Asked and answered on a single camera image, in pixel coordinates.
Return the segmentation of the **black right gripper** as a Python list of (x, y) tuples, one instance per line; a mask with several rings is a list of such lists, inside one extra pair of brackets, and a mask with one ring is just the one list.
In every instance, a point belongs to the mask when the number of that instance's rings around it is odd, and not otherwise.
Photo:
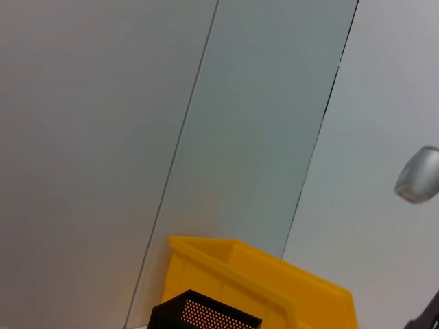
[(415, 319), (408, 321), (404, 329), (431, 329), (438, 324), (439, 291), (428, 303), (426, 309)]

